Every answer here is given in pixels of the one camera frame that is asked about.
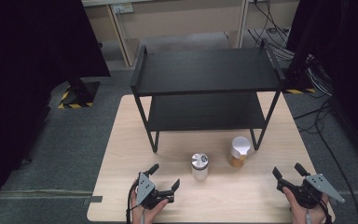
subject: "two-tier shelf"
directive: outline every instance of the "two-tier shelf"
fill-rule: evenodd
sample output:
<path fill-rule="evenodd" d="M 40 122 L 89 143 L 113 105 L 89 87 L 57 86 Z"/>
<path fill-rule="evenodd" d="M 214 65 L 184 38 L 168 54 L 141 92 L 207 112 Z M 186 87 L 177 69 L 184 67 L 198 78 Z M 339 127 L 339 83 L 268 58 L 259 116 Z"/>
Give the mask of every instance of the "two-tier shelf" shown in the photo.
<path fill-rule="evenodd" d="M 159 132 L 249 129 L 258 150 L 285 76 L 266 39 L 260 48 L 147 54 L 141 48 L 131 89 L 150 144 Z M 264 117 L 258 91 L 274 91 Z M 148 118 L 140 97 L 151 96 Z M 254 129 L 261 129 L 258 140 Z"/>

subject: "hand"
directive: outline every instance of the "hand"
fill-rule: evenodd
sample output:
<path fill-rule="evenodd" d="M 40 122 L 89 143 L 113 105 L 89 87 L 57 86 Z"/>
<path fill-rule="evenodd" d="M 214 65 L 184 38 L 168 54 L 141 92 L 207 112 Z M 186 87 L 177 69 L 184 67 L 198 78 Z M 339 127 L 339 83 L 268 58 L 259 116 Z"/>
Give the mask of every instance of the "hand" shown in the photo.
<path fill-rule="evenodd" d="M 145 224 L 152 224 L 156 215 L 165 207 L 168 203 L 168 199 L 159 202 L 153 209 L 144 209 L 141 205 L 136 206 L 136 193 L 135 189 L 131 193 L 131 210 L 132 212 L 132 224 L 140 224 L 142 214 L 145 216 Z"/>
<path fill-rule="evenodd" d="M 292 209 L 292 223 L 293 224 L 305 224 L 306 223 L 306 214 L 307 214 L 307 208 L 302 207 L 298 204 L 295 195 L 293 192 L 287 188 L 283 187 L 283 193 L 287 198 L 287 201 L 289 201 L 291 209 Z M 322 200 L 325 204 L 328 203 L 328 197 L 326 194 L 322 195 Z M 317 204 L 314 208 L 309 210 L 310 214 L 310 221 L 312 224 L 320 224 L 325 219 L 325 213 L 322 207 Z"/>

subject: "floor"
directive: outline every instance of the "floor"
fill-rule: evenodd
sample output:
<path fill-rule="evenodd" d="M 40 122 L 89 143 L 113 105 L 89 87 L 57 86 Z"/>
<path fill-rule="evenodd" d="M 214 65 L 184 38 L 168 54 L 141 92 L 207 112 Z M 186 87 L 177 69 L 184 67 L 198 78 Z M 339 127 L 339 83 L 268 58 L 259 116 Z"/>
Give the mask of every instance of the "floor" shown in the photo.
<path fill-rule="evenodd" d="M 273 33 L 264 32 L 263 36 L 274 38 L 278 44 L 284 41 L 284 38 Z M 224 33 L 147 38 L 142 40 L 142 44 L 151 53 L 229 48 Z M 245 36 L 243 46 L 255 46 L 250 35 Z M 279 48 L 276 50 L 281 53 L 281 64 L 289 64 L 290 52 L 282 52 Z M 13 171 L 0 192 L 0 224 L 90 223 L 87 220 L 90 196 L 120 98 L 131 94 L 133 71 L 133 67 L 125 66 L 116 42 L 103 42 L 102 52 L 111 77 L 83 79 L 85 82 L 101 82 L 92 107 L 59 109 L 67 83 L 62 83 L 51 93 L 51 111 L 30 152 L 32 161 Z M 347 178 L 358 203 L 358 151 L 355 145 L 330 107 L 321 110 L 319 118 L 316 112 L 301 117 L 319 110 L 328 95 L 317 91 L 284 94 L 283 97 L 295 118 L 316 171 L 323 173 L 346 199 L 344 204 L 334 207 L 336 223 L 358 223 L 356 205 L 345 181 Z M 331 150 L 324 144 L 317 128 Z M 346 177 L 339 171 L 333 158 L 336 158 Z M 271 183 L 271 187 L 275 188 L 276 183 Z"/>

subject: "jar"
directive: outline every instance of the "jar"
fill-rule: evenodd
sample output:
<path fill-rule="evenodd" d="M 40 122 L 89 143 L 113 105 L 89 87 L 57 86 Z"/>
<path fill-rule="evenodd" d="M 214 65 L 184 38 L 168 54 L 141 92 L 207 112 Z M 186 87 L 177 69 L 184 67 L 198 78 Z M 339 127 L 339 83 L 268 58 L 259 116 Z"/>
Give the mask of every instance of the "jar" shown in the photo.
<path fill-rule="evenodd" d="M 191 158 L 193 177 L 196 180 L 204 180 L 208 176 L 208 157 L 203 153 L 196 153 Z"/>
<path fill-rule="evenodd" d="M 251 148 L 251 142 L 242 136 L 234 138 L 231 144 L 231 150 L 228 161 L 231 166 L 241 168 L 245 162 L 248 150 Z"/>

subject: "jar lid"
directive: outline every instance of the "jar lid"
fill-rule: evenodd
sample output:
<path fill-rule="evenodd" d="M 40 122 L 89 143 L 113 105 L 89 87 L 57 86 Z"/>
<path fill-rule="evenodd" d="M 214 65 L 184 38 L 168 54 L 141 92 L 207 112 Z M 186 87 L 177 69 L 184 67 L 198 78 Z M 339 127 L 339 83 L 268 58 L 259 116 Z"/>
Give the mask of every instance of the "jar lid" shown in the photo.
<path fill-rule="evenodd" d="M 191 164 L 196 170 L 204 170 L 208 167 L 208 157 L 203 153 L 196 153 L 191 158 Z"/>
<path fill-rule="evenodd" d="M 251 148 L 251 142 L 242 136 L 234 138 L 232 141 L 231 155 L 237 159 L 241 156 L 246 156 L 248 150 Z"/>

